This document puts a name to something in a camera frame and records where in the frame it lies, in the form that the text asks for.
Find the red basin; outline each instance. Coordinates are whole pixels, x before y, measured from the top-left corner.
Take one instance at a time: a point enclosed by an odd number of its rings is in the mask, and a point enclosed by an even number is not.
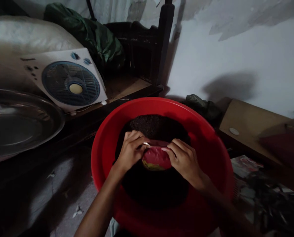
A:
[[[231,200],[233,169],[226,148],[214,129],[189,107],[158,97],[129,101],[113,110],[103,121],[95,135],[91,153],[91,169],[96,188],[101,189],[112,167],[116,143],[125,123],[146,114],[167,116],[184,126],[189,132],[201,169],[218,190]],[[140,206],[121,187],[115,201],[114,218],[133,234],[146,237],[207,236],[217,227],[209,206],[192,187],[183,204],[162,211]]]

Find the box fan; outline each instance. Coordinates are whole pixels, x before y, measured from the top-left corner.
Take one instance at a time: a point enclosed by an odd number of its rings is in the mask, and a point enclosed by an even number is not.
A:
[[[29,78],[71,115],[77,109],[106,104],[105,87],[87,48],[22,55]]]

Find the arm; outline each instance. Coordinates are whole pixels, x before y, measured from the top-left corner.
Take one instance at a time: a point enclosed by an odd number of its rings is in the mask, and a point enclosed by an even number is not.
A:
[[[120,155],[81,221],[74,237],[104,236],[113,215],[114,198],[125,173],[140,159],[149,140],[141,132],[126,132]]]
[[[191,146],[179,139],[173,139],[168,148],[163,148],[163,150],[168,153],[171,165],[205,198],[225,234],[229,236],[262,236],[217,190],[210,178],[200,169],[196,152]]]

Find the metal basin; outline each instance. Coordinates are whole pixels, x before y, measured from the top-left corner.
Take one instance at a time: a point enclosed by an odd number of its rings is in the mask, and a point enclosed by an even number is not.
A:
[[[0,161],[47,142],[64,124],[61,109],[46,99],[0,89]]]

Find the small packet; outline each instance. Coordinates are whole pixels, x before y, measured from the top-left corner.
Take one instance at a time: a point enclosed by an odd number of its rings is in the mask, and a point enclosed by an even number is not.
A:
[[[161,150],[161,148],[167,147],[169,143],[158,140],[150,140],[142,157],[143,165],[150,171],[163,171],[171,168],[170,158],[167,152]]]

